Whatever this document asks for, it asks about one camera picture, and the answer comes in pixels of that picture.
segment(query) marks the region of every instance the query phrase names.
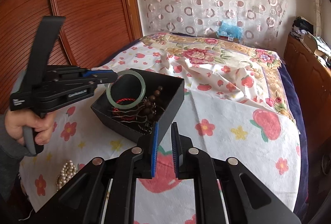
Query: floral blanket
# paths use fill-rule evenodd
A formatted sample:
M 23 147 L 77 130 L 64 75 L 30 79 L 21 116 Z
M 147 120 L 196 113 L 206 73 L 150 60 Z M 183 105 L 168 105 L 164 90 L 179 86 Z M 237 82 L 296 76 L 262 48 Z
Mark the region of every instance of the floral blanket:
M 271 51 L 158 33 L 98 69 L 138 68 L 182 77 L 185 99 L 174 119 L 179 133 L 214 158 L 238 158 L 293 210 L 300 142 L 279 66 L 278 55 Z M 37 157 L 21 162 L 22 182 L 35 210 L 54 195 L 67 160 L 80 169 L 96 156 L 114 158 L 134 146 L 105 127 L 90 109 L 104 90 L 100 85 L 95 96 L 60 109 L 50 143 Z M 170 130 L 159 146 L 155 178 L 137 180 L 134 223 L 195 223 L 193 181 L 175 178 Z

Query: pearl necklace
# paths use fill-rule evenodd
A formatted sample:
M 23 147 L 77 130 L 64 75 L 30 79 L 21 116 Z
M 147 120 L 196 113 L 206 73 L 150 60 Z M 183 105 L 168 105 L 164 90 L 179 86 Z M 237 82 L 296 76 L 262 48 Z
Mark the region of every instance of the pearl necklace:
M 56 191 L 61 189 L 74 175 L 76 174 L 76 167 L 72 160 L 66 162 L 61 169 L 61 172 L 56 180 Z

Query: white cable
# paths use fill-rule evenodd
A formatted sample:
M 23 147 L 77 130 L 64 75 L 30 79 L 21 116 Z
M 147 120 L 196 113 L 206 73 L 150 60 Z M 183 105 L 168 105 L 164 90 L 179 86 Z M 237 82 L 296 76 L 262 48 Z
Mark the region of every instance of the white cable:
M 30 212 L 30 214 L 29 214 L 29 216 L 28 216 L 27 218 L 25 218 L 25 219 L 19 219 L 19 221 L 27 220 L 27 219 L 31 216 L 31 213 L 32 213 L 33 210 L 34 210 L 34 209 L 32 208 L 32 210 L 31 210 L 31 212 Z

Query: wooden dresser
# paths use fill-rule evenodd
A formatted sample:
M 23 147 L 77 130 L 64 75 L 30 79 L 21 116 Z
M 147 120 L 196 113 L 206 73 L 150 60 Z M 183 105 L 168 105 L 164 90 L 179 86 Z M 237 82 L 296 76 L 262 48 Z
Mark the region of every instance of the wooden dresser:
M 331 70 L 290 35 L 284 60 L 299 97 L 311 155 L 331 137 Z

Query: open box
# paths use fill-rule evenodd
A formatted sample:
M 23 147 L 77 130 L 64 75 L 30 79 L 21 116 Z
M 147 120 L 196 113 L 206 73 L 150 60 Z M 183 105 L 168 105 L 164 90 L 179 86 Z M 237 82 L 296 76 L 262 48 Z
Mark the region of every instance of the open box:
M 136 71 L 143 77 L 146 83 L 146 97 L 152 95 L 158 86 L 163 87 L 160 98 L 164 112 L 158 120 L 159 144 L 184 101 L 184 79 L 139 69 L 131 68 L 130 70 Z M 111 95 L 114 100 L 136 99 L 140 91 L 139 79 L 133 75 L 124 75 L 113 84 Z M 105 126 L 135 143 L 140 136 L 144 135 L 137 124 L 118 122 L 111 117 L 113 106 L 109 103 L 105 92 L 91 105 L 91 109 Z

